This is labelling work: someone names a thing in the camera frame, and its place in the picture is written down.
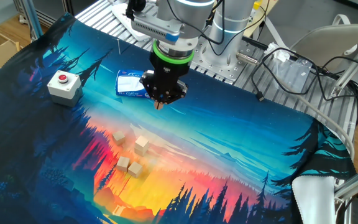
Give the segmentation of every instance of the metal table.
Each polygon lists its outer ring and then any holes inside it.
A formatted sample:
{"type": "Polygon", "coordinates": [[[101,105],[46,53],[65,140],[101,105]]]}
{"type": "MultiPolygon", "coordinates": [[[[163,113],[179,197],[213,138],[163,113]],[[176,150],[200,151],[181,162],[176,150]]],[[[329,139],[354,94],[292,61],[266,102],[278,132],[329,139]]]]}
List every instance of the metal table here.
{"type": "MultiPolygon", "coordinates": [[[[145,12],[153,14],[155,16],[157,14],[157,7],[148,4],[145,8],[145,12]]],[[[152,48],[152,40],[144,42],[139,42],[135,40],[131,33],[112,14],[111,3],[107,0],[99,0],[98,2],[91,5],[89,8],[85,9],[83,12],[79,13],[76,18],[87,26],[105,32],[109,35],[118,37],[128,43],[134,44],[145,50],[151,50],[152,48]]],[[[253,58],[261,59],[264,56],[263,50],[255,48],[251,45],[245,44],[244,46],[242,46],[241,49],[243,49],[244,53],[247,52],[249,55],[252,55],[253,58]]],[[[218,79],[229,85],[234,85],[238,88],[242,88],[243,90],[256,93],[250,80],[250,74],[254,69],[254,66],[252,65],[245,65],[239,78],[234,82],[230,80],[225,80],[224,78],[220,77],[219,74],[211,72],[207,68],[200,67],[195,63],[192,63],[190,68],[215,79],[218,79]]],[[[258,84],[260,91],[264,94],[266,99],[272,100],[276,103],[280,103],[281,105],[287,106],[289,108],[293,108],[295,110],[307,113],[315,117],[317,120],[319,120],[337,133],[337,130],[334,127],[328,124],[320,116],[316,115],[313,110],[307,108],[294,96],[286,94],[281,89],[275,88],[273,83],[274,79],[271,75],[266,73],[264,69],[261,68],[257,71],[254,80],[256,84],[258,84]]],[[[311,79],[309,78],[305,86],[308,86],[310,81],[311,79]]],[[[327,98],[329,97],[329,94],[333,89],[334,83],[335,81],[330,78],[323,79],[324,91],[326,92],[327,98]]],[[[345,89],[345,91],[342,91],[341,94],[348,95],[350,93],[349,90],[345,89]]],[[[354,131],[356,128],[357,119],[357,105],[356,100],[354,98],[340,98],[334,101],[324,101],[317,82],[313,84],[311,91],[305,96],[305,98],[323,113],[328,115],[331,119],[336,121],[341,127],[343,127],[343,129],[352,139],[354,138],[354,131]]]]}

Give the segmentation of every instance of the white cable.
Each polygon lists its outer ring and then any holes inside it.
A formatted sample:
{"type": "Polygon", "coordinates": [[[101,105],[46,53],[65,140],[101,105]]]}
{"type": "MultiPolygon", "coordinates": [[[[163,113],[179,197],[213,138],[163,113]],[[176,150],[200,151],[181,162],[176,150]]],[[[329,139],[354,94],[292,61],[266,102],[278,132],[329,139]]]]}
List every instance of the white cable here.
{"type": "MultiPolygon", "coordinates": [[[[263,68],[267,73],[270,73],[265,65],[262,65],[263,68]]],[[[282,86],[284,86],[288,91],[295,92],[292,88],[290,88],[286,83],[284,83],[280,78],[276,77],[277,80],[280,82],[282,86]]],[[[329,118],[327,115],[325,115],[323,112],[321,112],[319,109],[314,107],[309,101],[307,101],[305,98],[303,98],[301,95],[295,95],[300,101],[302,101],[306,106],[308,106],[310,109],[312,109],[314,112],[316,112],[318,115],[320,115],[322,118],[324,118],[326,121],[331,123],[345,138],[345,146],[346,149],[349,151],[349,154],[351,155],[352,161],[354,160],[354,146],[353,146],[353,140],[347,135],[345,130],[343,130],[340,125],[338,125],[335,121],[333,121],[331,118],[329,118]]]]}

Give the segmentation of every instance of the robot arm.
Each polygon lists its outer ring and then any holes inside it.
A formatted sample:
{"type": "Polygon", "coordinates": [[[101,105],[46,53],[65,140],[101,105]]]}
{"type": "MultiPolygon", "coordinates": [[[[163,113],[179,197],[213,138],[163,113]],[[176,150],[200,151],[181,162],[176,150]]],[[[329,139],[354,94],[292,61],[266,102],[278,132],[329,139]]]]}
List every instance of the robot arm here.
{"type": "Polygon", "coordinates": [[[150,54],[154,71],[140,79],[156,109],[186,96],[188,86],[179,77],[188,73],[201,35],[194,27],[203,30],[213,4],[214,0],[159,0],[153,17],[142,12],[145,0],[129,0],[126,16],[132,28],[156,39],[150,54]]]}

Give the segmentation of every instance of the black cable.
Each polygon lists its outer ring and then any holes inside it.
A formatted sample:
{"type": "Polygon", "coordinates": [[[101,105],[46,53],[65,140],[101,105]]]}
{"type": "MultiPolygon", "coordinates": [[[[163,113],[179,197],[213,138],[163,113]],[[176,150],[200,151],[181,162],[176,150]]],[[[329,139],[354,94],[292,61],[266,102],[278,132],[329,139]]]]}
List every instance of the black cable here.
{"type": "MultiPolygon", "coordinates": [[[[222,29],[224,30],[224,0],[221,0],[221,1],[222,1],[222,10],[223,10],[223,11],[222,11],[222,29]]],[[[215,41],[215,40],[213,40],[213,39],[207,37],[207,36],[205,35],[205,33],[204,33],[202,30],[200,30],[199,28],[197,28],[197,27],[195,27],[195,26],[193,26],[193,25],[191,25],[191,24],[189,24],[189,23],[187,23],[187,22],[185,22],[185,21],[179,19],[179,17],[177,17],[177,15],[174,13],[174,11],[173,11],[173,9],[172,9],[172,6],[171,6],[171,3],[169,2],[169,0],[167,0],[167,3],[168,3],[168,6],[169,6],[169,9],[171,10],[171,12],[172,12],[173,16],[175,17],[175,19],[177,19],[178,21],[180,21],[180,22],[182,22],[182,23],[184,23],[184,24],[186,24],[186,25],[188,25],[188,26],[190,26],[190,27],[196,29],[198,32],[201,33],[201,36],[204,37],[204,38],[205,38],[206,40],[208,40],[209,42],[212,42],[212,43],[218,44],[218,45],[219,45],[219,44],[222,44],[222,43],[224,42],[224,32],[222,33],[222,40],[219,41],[219,42],[217,42],[217,41],[215,41]]]]}
{"type": "MultiPolygon", "coordinates": [[[[265,11],[265,9],[261,6],[260,7],[263,11],[264,11],[264,13],[266,14],[266,11],[265,11]]],[[[258,38],[256,39],[256,41],[258,41],[259,40],[259,37],[260,37],[260,34],[262,33],[262,31],[263,31],[263,29],[265,28],[265,23],[266,23],[266,16],[265,16],[265,22],[264,22],[264,24],[262,25],[262,28],[260,29],[260,31],[259,31],[259,35],[258,35],[258,38]]]]}
{"type": "Polygon", "coordinates": [[[254,47],[257,47],[257,48],[259,48],[259,49],[261,49],[263,51],[267,50],[267,48],[268,48],[268,46],[266,44],[258,42],[256,40],[251,39],[249,37],[246,37],[244,35],[241,37],[241,40],[243,40],[243,41],[247,42],[248,44],[250,44],[250,45],[252,45],[254,47]]]}
{"type": "MultiPolygon", "coordinates": [[[[266,11],[267,11],[267,9],[268,9],[268,7],[269,7],[269,2],[270,2],[270,0],[267,2],[266,11]]],[[[212,51],[214,52],[214,54],[217,55],[217,56],[222,55],[223,52],[226,50],[226,48],[229,46],[230,42],[232,42],[232,40],[233,40],[235,37],[237,37],[237,35],[243,33],[245,30],[247,30],[247,29],[253,27],[253,26],[256,25],[256,24],[258,24],[263,18],[266,18],[266,11],[264,11],[263,16],[262,16],[256,23],[254,23],[254,24],[252,24],[251,26],[246,27],[246,28],[242,29],[240,32],[236,33],[236,34],[229,40],[229,42],[226,44],[226,46],[224,46],[224,48],[223,48],[223,50],[222,50],[221,53],[219,53],[219,54],[216,53],[216,51],[215,51],[214,47],[212,46],[211,42],[208,41],[208,43],[209,43],[209,45],[211,46],[211,49],[212,49],[212,51]]]]}
{"type": "Polygon", "coordinates": [[[343,71],[340,71],[340,72],[337,72],[337,73],[331,73],[327,70],[325,70],[327,64],[329,64],[330,62],[332,62],[333,60],[337,59],[337,58],[343,58],[343,59],[346,59],[346,60],[350,60],[352,62],[355,62],[355,63],[358,63],[358,61],[354,60],[354,59],[351,59],[351,58],[347,58],[347,57],[343,57],[343,56],[338,56],[338,57],[334,57],[332,59],[330,59],[323,67],[318,67],[316,66],[315,63],[313,63],[311,60],[297,54],[296,52],[292,52],[291,50],[288,50],[288,49],[284,49],[284,48],[277,48],[275,50],[273,50],[272,52],[270,52],[269,54],[267,54],[263,59],[262,61],[259,63],[259,65],[255,68],[255,70],[252,72],[251,74],[251,81],[252,81],[252,84],[254,85],[254,88],[255,90],[257,90],[257,97],[258,98],[263,98],[263,95],[262,93],[259,91],[255,81],[254,81],[254,75],[256,73],[256,70],[258,70],[260,68],[260,66],[264,66],[266,68],[266,70],[271,74],[271,76],[273,76],[273,78],[275,79],[275,81],[278,83],[278,85],[280,86],[280,88],[289,93],[289,94],[294,94],[294,95],[305,95],[309,92],[311,86],[313,85],[313,83],[315,82],[315,80],[317,79],[318,83],[319,83],[319,87],[321,89],[321,92],[322,92],[322,95],[323,95],[323,98],[324,100],[326,101],[331,101],[331,100],[335,100],[337,98],[344,98],[344,97],[354,97],[356,99],[356,103],[357,103],[357,121],[356,121],[356,124],[358,124],[358,83],[351,80],[348,82],[348,84],[346,85],[348,87],[348,89],[353,93],[353,95],[342,95],[342,96],[335,96],[335,97],[331,97],[331,98],[326,98],[326,95],[325,95],[325,92],[324,92],[324,88],[323,88],[323,85],[321,83],[321,77],[329,77],[329,78],[333,78],[335,80],[339,79],[340,78],[340,75],[342,75],[342,73],[344,72],[343,71]],[[278,79],[276,78],[276,76],[273,74],[273,72],[271,71],[271,69],[268,68],[268,66],[265,64],[265,61],[277,50],[285,50],[287,52],[290,52],[291,54],[293,55],[296,55],[297,57],[300,57],[300,58],[303,58],[307,61],[309,61],[311,64],[312,64],[312,68],[316,71],[313,72],[311,71],[311,73],[313,73],[315,75],[315,77],[313,78],[313,80],[311,81],[309,87],[306,89],[305,92],[303,93],[294,93],[294,92],[291,92],[291,91],[288,91],[286,88],[284,88],[284,86],[282,86],[280,84],[280,82],[278,81],[278,79]]]}
{"type": "Polygon", "coordinates": [[[211,24],[211,22],[212,22],[212,20],[214,19],[214,16],[215,16],[215,11],[214,11],[214,10],[215,10],[217,7],[219,7],[219,5],[220,5],[221,3],[222,3],[222,0],[216,2],[216,5],[212,8],[211,13],[209,14],[209,17],[208,17],[208,19],[206,20],[207,25],[210,25],[210,24],[211,24]]]}

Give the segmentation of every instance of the green ring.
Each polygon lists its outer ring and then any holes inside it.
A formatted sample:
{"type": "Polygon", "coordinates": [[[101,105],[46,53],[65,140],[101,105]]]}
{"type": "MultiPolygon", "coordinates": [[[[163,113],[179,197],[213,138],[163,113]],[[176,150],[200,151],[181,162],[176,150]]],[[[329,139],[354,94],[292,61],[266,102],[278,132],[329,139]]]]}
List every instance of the green ring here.
{"type": "Polygon", "coordinates": [[[175,64],[175,65],[186,64],[186,63],[190,62],[194,57],[194,51],[191,52],[191,55],[189,57],[184,58],[184,59],[173,59],[173,58],[167,57],[163,53],[161,53],[160,50],[157,48],[157,41],[154,41],[154,43],[153,43],[153,51],[157,55],[157,57],[159,57],[160,59],[162,59],[168,63],[175,64]]]}

